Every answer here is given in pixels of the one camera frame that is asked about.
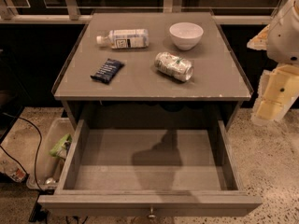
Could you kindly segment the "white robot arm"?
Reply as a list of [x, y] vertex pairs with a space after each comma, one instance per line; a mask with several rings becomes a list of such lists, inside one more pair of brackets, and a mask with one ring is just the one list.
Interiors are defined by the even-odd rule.
[[299, 0], [288, 0], [247, 47], [265, 50], [278, 63], [260, 77], [251, 120], [256, 125], [281, 121], [299, 96]]

